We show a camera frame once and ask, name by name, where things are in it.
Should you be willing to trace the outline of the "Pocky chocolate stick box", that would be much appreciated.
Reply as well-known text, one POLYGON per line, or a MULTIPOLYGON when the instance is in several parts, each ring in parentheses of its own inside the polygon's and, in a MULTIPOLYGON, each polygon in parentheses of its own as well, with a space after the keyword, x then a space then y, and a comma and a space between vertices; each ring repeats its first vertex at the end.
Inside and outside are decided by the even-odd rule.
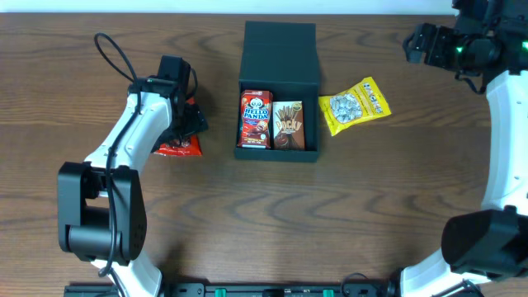
POLYGON ((273 103, 273 149, 305 150, 302 101, 273 103))

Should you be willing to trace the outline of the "yellow Hacks candy bag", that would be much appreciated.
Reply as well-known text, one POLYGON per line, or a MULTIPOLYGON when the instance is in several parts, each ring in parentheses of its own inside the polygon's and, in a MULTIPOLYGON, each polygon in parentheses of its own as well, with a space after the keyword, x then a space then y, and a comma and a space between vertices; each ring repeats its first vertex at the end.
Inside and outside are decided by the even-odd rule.
POLYGON ((389 103, 372 77, 364 78, 335 95, 319 97, 318 105, 331 136, 353 125, 392 114, 389 103))

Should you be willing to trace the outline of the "dark green box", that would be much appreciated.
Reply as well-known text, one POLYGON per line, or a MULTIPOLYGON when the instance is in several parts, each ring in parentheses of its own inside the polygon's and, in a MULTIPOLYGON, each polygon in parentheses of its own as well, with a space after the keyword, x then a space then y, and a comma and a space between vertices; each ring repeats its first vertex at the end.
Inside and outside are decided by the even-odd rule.
POLYGON ((238 76, 240 92, 269 91, 273 101, 301 101, 304 150, 234 148, 236 159, 314 163, 320 147, 320 66, 316 25, 247 21, 238 76))

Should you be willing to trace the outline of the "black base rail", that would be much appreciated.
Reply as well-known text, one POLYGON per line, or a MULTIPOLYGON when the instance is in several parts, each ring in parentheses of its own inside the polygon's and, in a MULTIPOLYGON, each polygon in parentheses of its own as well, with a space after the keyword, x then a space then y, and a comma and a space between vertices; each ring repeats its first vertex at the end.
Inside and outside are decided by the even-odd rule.
POLYGON ((164 297, 398 297, 400 290, 389 282, 353 280, 343 285, 289 284, 206 284, 180 282, 154 285, 88 285, 64 287, 63 297, 80 296, 164 296, 164 297))

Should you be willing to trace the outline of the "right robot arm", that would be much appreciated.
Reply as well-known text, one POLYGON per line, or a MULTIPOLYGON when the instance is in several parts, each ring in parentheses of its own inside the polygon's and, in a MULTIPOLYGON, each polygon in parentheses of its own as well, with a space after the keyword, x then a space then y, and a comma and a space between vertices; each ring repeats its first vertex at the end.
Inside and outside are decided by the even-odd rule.
POLYGON ((403 42, 407 61, 481 76, 491 115, 488 184, 479 211, 446 223, 441 247, 404 268, 397 296, 454 296, 527 276, 527 31, 423 23, 403 42))

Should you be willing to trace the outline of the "red Hacks candy bag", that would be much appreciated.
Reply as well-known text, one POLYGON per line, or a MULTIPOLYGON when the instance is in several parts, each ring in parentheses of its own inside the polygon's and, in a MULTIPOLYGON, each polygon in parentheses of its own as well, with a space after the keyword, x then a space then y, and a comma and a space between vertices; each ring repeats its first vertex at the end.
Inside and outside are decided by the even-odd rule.
POLYGON ((182 141, 172 141, 161 144, 155 154, 168 157, 201 157, 202 151, 197 134, 182 141))

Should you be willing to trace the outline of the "red Hello Panda box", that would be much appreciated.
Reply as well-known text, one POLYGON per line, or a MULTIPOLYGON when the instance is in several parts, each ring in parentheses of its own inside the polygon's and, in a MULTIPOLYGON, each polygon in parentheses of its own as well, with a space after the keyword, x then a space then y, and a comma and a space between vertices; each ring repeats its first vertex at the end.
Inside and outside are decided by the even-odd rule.
POLYGON ((273 95, 269 91, 246 90, 241 96, 239 148, 269 149, 269 123, 273 95))

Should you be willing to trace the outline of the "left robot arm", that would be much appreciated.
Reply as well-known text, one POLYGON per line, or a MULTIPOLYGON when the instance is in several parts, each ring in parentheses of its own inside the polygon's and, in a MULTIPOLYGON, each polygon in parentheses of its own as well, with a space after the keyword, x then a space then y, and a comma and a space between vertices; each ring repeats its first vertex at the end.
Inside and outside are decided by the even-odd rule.
POLYGON ((109 276, 119 296, 157 296, 161 271, 143 250, 147 216, 139 176, 161 143, 199 117, 186 78, 133 82, 122 115, 83 162, 58 172, 59 246, 109 276))

